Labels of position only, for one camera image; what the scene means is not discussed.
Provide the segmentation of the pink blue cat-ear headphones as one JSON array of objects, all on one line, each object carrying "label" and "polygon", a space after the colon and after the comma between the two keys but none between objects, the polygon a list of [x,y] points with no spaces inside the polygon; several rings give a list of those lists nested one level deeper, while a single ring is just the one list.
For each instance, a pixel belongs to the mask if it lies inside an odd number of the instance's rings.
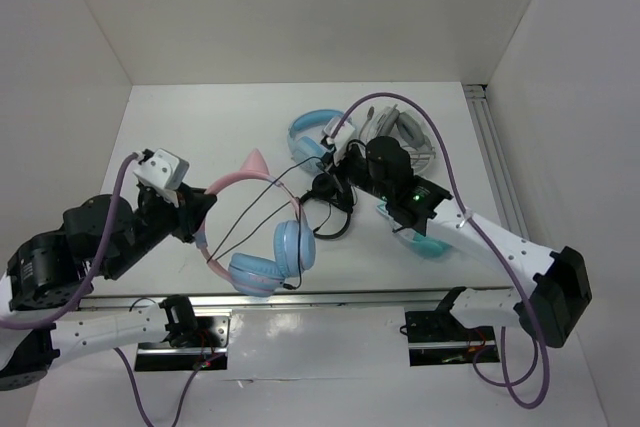
[{"label": "pink blue cat-ear headphones", "polygon": [[261,152],[252,150],[241,167],[205,189],[219,202],[241,200],[234,223],[214,230],[224,235],[215,248],[195,243],[206,265],[236,291],[270,297],[279,288],[295,290],[288,280],[312,268],[316,245],[299,198],[273,175]]}]

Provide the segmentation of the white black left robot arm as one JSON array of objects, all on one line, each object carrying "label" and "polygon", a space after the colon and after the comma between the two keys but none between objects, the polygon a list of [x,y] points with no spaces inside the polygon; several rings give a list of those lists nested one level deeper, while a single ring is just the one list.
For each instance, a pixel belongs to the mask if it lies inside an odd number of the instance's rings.
[{"label": "white black left robot arm", "polygon": [[[150,187],[140,187],[138,206],[119,199],[115,225],[98,274],[117,280],[168,236],[191,243],[217,198],[181,184],[177,204]],[[1,316],[15,322],[40,319],[74,294],[96,256],[111,197],[95,196],[63,214],[62,225],[23,243],[1,281]],[[88,320],[58,319],[44,327],[1,332],[1,388],[42,380],[52,368],[78,358],[134,343],[189,344],[200,327],[189,298],[172,295],[157,304]]]}]

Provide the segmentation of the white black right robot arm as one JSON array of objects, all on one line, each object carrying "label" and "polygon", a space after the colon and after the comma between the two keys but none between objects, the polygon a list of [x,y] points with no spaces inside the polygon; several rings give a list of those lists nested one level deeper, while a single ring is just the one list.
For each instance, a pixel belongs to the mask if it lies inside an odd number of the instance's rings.
[{"label": "white black right robot arm", "polygon": [[520,327],[550,348],[564,346],[592,300],[580,252],[537,245],[460,206],[447,189],[416,175],[409,154],[391,137],[366,146],[327,138],[326,145],[324,170],[382,200],[395,231],[442,241],[508,276],[508,288],[452,289],[436,316],[441,335]]}]

